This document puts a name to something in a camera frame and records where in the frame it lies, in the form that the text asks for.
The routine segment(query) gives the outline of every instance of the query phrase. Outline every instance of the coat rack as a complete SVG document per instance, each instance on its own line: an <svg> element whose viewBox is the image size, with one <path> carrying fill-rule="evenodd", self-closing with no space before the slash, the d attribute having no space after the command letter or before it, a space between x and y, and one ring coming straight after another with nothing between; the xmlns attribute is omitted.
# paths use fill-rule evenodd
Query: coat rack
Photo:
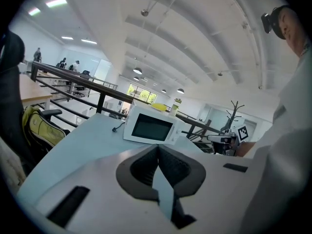
<svg viewBox="0 0 312 234"><path fill-rule="evenodd" d="M239 106L239 107L238 107L238 101L236 102L236 105L235 105L232 101L231 101L231 103L232 103L233 106L234 106L233 114L231 115L230 112L229 112L228 110L226 111L226 112L228 112L228 114L229 114L231 117L227 116L228 121L226 122L225 126L222 127L222 128L220 129L221 132L224 132L226 129L230 129L230 128L231 128L231 125L232 125L232 123L233 123L233 121L238 121L238 120L235 119L235 118L238 118L238 117L241 117L241 116L235 116L235 114L236 114L236 112L237 112L237 110L238 110L239 108L245 106L245 105L242 105L242 106Z"/></svg>

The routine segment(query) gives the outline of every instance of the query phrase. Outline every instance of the backpack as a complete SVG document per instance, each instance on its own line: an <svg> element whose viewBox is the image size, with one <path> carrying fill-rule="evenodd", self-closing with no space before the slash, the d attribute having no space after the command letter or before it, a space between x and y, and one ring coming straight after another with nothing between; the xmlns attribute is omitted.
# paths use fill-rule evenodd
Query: backpack
<svg viewBox="0 0 312 234"><path fill-rule="evenodd" d="M43 156L66 136L61 128L48 122L41 111L32 106L23 112L22 128L32 150L39 150Z"/></svg>

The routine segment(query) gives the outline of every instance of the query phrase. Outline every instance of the ceiling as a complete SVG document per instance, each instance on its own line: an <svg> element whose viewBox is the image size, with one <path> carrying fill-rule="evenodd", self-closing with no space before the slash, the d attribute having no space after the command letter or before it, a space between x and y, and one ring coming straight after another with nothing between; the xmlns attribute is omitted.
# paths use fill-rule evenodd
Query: ceiling
<svg viewBox="0 0 312 234"><path fill-rule="evenodd" d="M224 99L257 95L275 106L298 61L260 19L283 0L67 0L55 11L44 1L29 0L43 12L32 18L42 28L57 38L95 40L121 75L133 79L139 67L146 86L172 96L177 88L205 101L209 92Z"/></svg>

